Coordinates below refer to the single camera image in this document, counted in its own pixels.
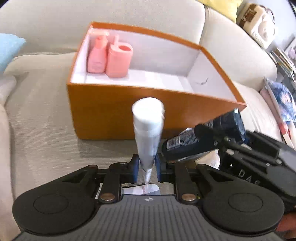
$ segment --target pink bottle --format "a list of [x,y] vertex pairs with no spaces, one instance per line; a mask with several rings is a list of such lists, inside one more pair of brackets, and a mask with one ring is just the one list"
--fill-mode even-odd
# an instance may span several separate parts
[[90,73],[104,73],[107,63],[107,35],[108,32],[102,32],[95,39],[95,45],[89,52],[87,61],[87,71]]
[[128,73],[128,68],[133,56],[133,48],[128,43],[118,42],[118,35],[114,37],[113,44],[110,44],[106,75],[110,78],[122,78]]

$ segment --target black spray can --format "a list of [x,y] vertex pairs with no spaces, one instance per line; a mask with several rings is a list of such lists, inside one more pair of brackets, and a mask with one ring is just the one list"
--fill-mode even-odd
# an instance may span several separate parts
[[234,138],[237,143],[242,143],[245,140],[245,132],[240,112],[234,109],[204,125],[199,124],[189,131],[166,140],[161,150],[166,160],[177,160],[216,149],[214,133]]
[[214,150],[214,132],[203,124],[166,140],[161,148],[166,160],[176,160],[187,156]]
[[246,130],[239,109],[234,109],[224,115],[218,116],[206,122],[205,126],[225,133],[226,136],[234,138],[236,143],[241,144],[245,141]]

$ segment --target logo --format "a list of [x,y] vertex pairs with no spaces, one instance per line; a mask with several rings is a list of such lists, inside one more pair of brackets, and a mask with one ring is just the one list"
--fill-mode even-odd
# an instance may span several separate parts
[[[245,170],[241,169],[240,172],[239,172],[239,178],[243,179],[244,175],[246,174]],[[252,182],[252,176],[249,176],[247,179],[246,179],[247,182],[250,182],[250,183],[253,183]],[[260,181],[259,180],[256,180],[253,184],[256,184],[256,185],[260,185]]]
[[252,32],[252,36],[257,41],[257,43],[259,43],[261,46],[264,46],[261,36],[259,36],[256,32]]
[[146,200],[147,202],[151,202],[151,201],[153,201],[153,198],[148,197],[148,198],[145,198],[145,200]]

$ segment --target blue pillow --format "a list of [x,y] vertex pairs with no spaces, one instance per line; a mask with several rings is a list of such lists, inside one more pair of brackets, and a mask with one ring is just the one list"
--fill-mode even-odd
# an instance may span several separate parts
[[13,34],[0,34],[0,73],[4,72],[25,42],[26,40]]

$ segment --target beige bag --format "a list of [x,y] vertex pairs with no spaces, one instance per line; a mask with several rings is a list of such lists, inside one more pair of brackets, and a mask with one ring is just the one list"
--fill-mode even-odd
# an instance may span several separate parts
[[277,32],[273,12],[262,5],[247,4],[237,18],[237,24],[263,49],[268,48]]

